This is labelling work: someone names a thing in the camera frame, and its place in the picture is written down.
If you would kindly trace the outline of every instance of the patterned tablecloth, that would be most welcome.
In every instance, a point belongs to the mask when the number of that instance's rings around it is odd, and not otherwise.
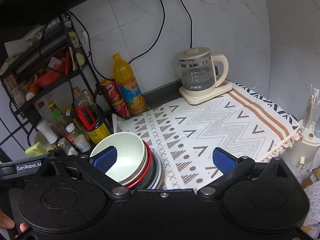
[[[179,98],[130,120],[113,115],[114,131],[137,134],[159,155],[161,188],[195,191],[222,175],[212,162],[215,147],[267,162],[301,138],[302,127],[277,104],[233,85],[197,106]]]

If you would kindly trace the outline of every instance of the kettle base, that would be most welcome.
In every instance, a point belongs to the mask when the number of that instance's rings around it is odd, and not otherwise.
[[[215,88],[213,90],[213,92],[211,92],[207,95],[204,95],[204,96],[200,96],[200,97],[189,96],[189,95],[187,95],[187,91],[184,87],[180,87],[179,92],[189,104],[198,105],[198,104],[203,103],[205,101],[208,101],[212,98],[218,97],[224,93],[227,93],[232,89],[233,89],[232,83],[228,80],[225,80],[220,86]]]

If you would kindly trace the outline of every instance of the stack of bowls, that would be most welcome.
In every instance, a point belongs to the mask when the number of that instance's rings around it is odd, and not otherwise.
[[[161,160],[142,139],[130,132],[112,134],[98,143],[90,157],[109,146],[116,148],[117,160],[107,176],[129,189],[160,187],[164,173]]]

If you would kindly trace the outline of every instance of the black power cord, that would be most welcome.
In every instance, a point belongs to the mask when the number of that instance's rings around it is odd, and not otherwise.
[[[71,116],[71,117],[74,117],[74,116],[76,115],[76,110],[75,110],[75,95],[74,95],[74,93],[73,93],[73,87],[72,87],[70,78],[69,78],[68,75],[66,75],[64,72],[48,67],[48,65],[44,62],[44,58],[42,57],[42,54],[41,54],[41,44],[44,43],[44,34],[45,34],[45,30],[47,29],[48,25],[49,25],[49,23],[47,23],[47,25],[46,25],[45,28],[44,28],[44,31],[43,31],[43,34],[42,34],[42,37],[41,37],[41,40],[40,40],[40,43],[39,43],[39,46],[38,46],[39,56],[40,56],[40,59],[41,59],[42,63],[44,64],[44,67],[45,67],[45,68],[48,68],[48,69],[50,69],[50,70],[52,70],[52,71],[54,71],[54,72],[60,73],[60,74],[64,75],[64,76],[67,78],[68,83],[69,83],[69,85],[70,85],[71,95],[72,95],[72,105],[71,105],[70,116]]]
[[[139,56],[134,57],[132,60],[129,61],[129,64],[130,64],[132,61],[134,61],[135,59],[137,59],[137,58],[139,58],[139,57],[147,54],[147,53],[155,46],[155,44],[158,42],[158,40],[159,40],[159,38],[160,38],[160,35],[161,35],[161,32],[162,32],[162,29],[163,29],[164,20],[165,20],[165,11],[164,11],[163,2],[162,2],[162,0],[160,0],[160,2],[161,2],[162,10],[163,10],[163,21],[162,21],[162,25],[161,25],[160,32],[159,32],[159,34],[158,34],[157,39],[156,39],[156,41],[152,44],[152,46],[150,47],[150,49],[148,49],[146,52],[140,54]]]
[[[133,59],[131,59],[131,60],[129,61],[129,64],[130,64],[132,61],[134,61],[135,59],[137,59],[137,58],[139,58],[139,57],[147,54],[147,53],[155,46],[155,44],[158,42],[158,40],[159,40],[159,38],[160,38],[160,35],[161,35],[161,32],[162,32],[162,29],[163,29],[163,26],[164,26],[164,20],[165,20],[164,5],[163,5],[163,3],[162,3],[162,0],[160,0],[160,2],[161,2],[162,10],[163,10],[163,21],[162,21],[162,25],[161,25],[161,28],[160,28],[160,32],[159,32],[159,34],[158,34],[158,37],[156,38],[156,41],[153,43],[153,45],[150,47],[150,49],[148,49],[146,52],[140,54],[139,56],[134,57]],[[88,35],[88,39],[89,39],[89,50],[90,50],[90,51],[89,51],[89,55],[90,55],[91,62],[92,62],[92,66],[93,66],[94,70],[97,72],[97,74],[98,74],[99,76],[101,76],[102,78],[104,78],[104,79],[106,79],[106,80],[110,80],[110,81],[115,80],[115,79],[111,79],[111,78],[106,78],[106,77],[103,76],[101,73],[99,73],[99,71],[97,70],[97,68],[96,68],[96,66],[94,65],[94,62],[93,62],[92,53],[91,53],[91,51],[92,51],[92,50],[91,50],[91,41],[90,41],[90,36],[89,36],[89,33],[88,33],[87,29],[84,27],[84,25],[82,24],[82,22],[75,16],[75,14],[74,14],[73,12],[71,12],[70,10],[68,10],[67,12],[70,13],[70,14],[78,21],[78,23],[80,23],[80,25],[82,26],[82,28],[84,29],[84,31],[85,31],[85,32],[87,33],[87,35]]]
[[[187,12],[187,14],[189,15],[189,18],[190,18],[190,25],[191,25],[191,27],[190,27],[190,38],[191,38],[191,45],[190,45],[190,49],[192,49],[192,18],[191,18],[190,13],[188,12],[188,10],[187,10],[186,6],[184,5],[183,1],[182,1],[182,0],[180,0],[180,2],[182,3],[182,5],[183,5],[184,9],[186,10],[186,12]]]
[[[110,80],[110,81],[113,81],[113,80],[115,80],[114,78],[106,78],[105,76],[103,76],[98,70],[97,70],[97,68],[96,68],[96,66],[94,65],[94,62],[93,62],[93,58],[92,58],[92,50],[91,50],[91,40],[90,40],[90,36],[89,36],[89,32],[87,31],[87,29],[84,27],[84,25],[82,24],[82,22],[75,16],[75,14],[73,13],[73,12],[71,12],[71,11],[67,11],[68,13],[70,13],[70,15],[72,15],[77,21],[78,21],[78,23],[80,23],[80,25],[82,26],[82,28],[84,29],[84,31],[87,33],[87,35],[88,35],[88,40],[89,40],[89,56],[90,56],[90,58],[91,58],[91,62],[92,62],[92,67],[93,67],[93,69],[97,72],[97,74],[99,75],[99,76],[101,76],[102,78],[104,78],[104,79],[106,79],[106,80]]]

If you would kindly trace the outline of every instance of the white bowl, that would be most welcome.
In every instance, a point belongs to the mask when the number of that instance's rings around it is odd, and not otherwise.
[[[143,165],[145,159],[143,141],[134,133],[115,133],[99,142],[93,149],[90,157],[95,156],[109,146],[116,148],[117,160],[105,174],[117,182],[135,176],[141,169],[141,165]]]
[[[132,182],[134,182],[138,177],[140,177],[140,175],[143,173],[146,165],[147,165],[147,161],[148,161],[148,151],[147,148],[145,148],[145,156],[141,162],[141,165],[139,166],[137,172],[135,172],[134,174],[132,174],[132,176],[128,177],[126,180],[120,181],[119,183],[122,186],[127,186],[130,185]]]

